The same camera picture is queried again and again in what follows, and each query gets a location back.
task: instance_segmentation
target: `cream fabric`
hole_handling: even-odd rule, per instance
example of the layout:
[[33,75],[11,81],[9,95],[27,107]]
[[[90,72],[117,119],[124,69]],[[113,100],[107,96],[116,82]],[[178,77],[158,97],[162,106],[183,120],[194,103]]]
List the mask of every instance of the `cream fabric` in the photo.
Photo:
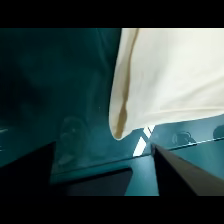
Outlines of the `cream fabric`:
[[223,113],[224,29],[122,29],[109,111],[114,138]]

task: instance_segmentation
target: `white cloth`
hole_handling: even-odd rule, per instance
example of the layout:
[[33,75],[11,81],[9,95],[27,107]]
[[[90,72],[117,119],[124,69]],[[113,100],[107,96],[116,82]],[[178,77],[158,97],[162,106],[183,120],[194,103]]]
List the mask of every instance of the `white cloth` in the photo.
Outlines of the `white cloth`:
[[223,113],[224,29],[122,29],[109,111],[114,138]]

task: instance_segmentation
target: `glass surface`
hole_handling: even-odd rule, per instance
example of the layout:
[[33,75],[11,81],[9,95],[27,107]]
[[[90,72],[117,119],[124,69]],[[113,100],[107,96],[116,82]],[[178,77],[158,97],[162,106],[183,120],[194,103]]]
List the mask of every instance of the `glass surface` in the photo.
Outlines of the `glass surface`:
[[151,142],[170,149],[224,137],[223,115],[139,129],[116,141],[108,114],[120,34],[0,29],[0,166],[53,141],[52,173],[59,174],[150,154]]

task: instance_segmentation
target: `cloth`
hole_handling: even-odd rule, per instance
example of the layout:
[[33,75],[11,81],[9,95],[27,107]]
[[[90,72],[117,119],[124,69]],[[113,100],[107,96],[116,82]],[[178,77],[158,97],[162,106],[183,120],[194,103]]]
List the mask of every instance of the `cloth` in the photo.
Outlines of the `cloth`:
[[223,113],[224,29],[122,29],[109,110],[114,138]]

